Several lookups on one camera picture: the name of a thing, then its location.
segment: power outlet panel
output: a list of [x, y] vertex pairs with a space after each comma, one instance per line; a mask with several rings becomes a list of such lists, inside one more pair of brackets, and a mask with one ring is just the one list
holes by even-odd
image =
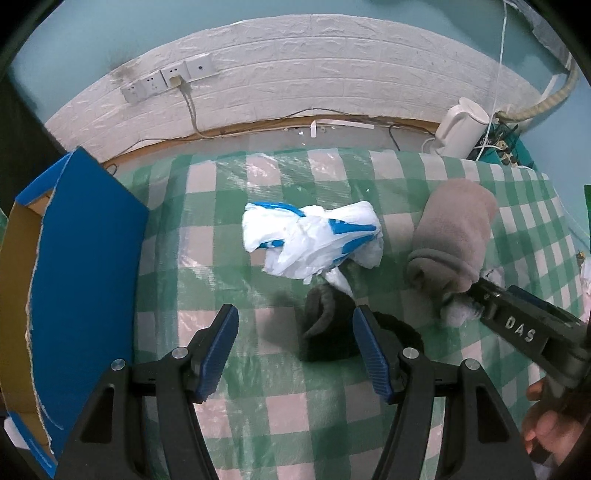
[[159, 95], [173, 88], [170, 82], [172, 77], [180, 76], [185, 82], [189, 83], [211, 77], [217, 73], [212, 62], [211, 54], [206, 53], [178, 63], [173, 63], [162, 70], [152, 72], [130, 85], [121, 87], [121, 93], [128, 103], [134, 105], [146, 100], [146, 98], [152, 95]]
[[168, 85], [166, 85], [164, 77], [159, 70], [151, 73], [147, 77], [139, 79], [137, 83], [142, 83], [144, 85], [144, 89], [148, 96], [158, 95], [159, 93], [168, 90]]
[[190, 81], [189, 70], [187, 69], [187, 64], [185, 61], [180, 61], [178, 63], [174, 63], [169, 65], [165, 69], [160, 70], [164, 80], [166, 81], [166, 85], [170, 88], [170, 79], [172, 77], [181, 76], [185, 82]]
[[189, 71], [189, 78], [191, 81], [204, 79], [217, 74], [217, 70], [213, 66], [212, 55], [206, 53], [185, 60], [187, 70]]

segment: white kettle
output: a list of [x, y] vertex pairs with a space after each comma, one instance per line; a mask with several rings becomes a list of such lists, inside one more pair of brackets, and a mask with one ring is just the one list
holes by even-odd
[[429, 150], [446, 157], [466, 158], [484, 133], [489, 120], [480, 105], [462, 97], [443, 117]]

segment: cardboard box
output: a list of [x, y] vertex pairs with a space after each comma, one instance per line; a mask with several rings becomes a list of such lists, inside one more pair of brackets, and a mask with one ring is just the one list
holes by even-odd
[[0, 249], [0, 386], [53, 476], [101, 373], [132, 359], [148, 209], [84, 149], [16, 198]]

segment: blue and white plastic bag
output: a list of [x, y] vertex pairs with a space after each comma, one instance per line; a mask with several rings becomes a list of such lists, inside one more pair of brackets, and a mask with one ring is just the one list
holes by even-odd
[[309, 284], [314, 275], [353, 296], [339, 265], [347, 258], [365, 268], [382, 259], [382, 227], [369, 202], [334, 210], [287, 203], [247, 203], [242, 217], [244, 248], [267, 249], [263, 270]]

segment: light blue wall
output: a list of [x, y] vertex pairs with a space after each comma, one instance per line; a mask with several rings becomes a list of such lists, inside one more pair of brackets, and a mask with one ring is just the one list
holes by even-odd
[[[127, 60], [195, 31], [285, 14], [415, 25], [498, 58], [500, 0], [65, 0], [17, 55], [12, 78], [42, 121]], [[509, 8], [504, 63], [540, 92], [560, 67]]]
[[[558, 79], [556, 89], [564, 84]], [[591, 184], [591, 86], [581, 75], [570, 97], [535, 118], [521, 137], [538, 168], [547, 173], [564, 207], [575, 244], [589, 251], [589, 220], [583, 186]]]

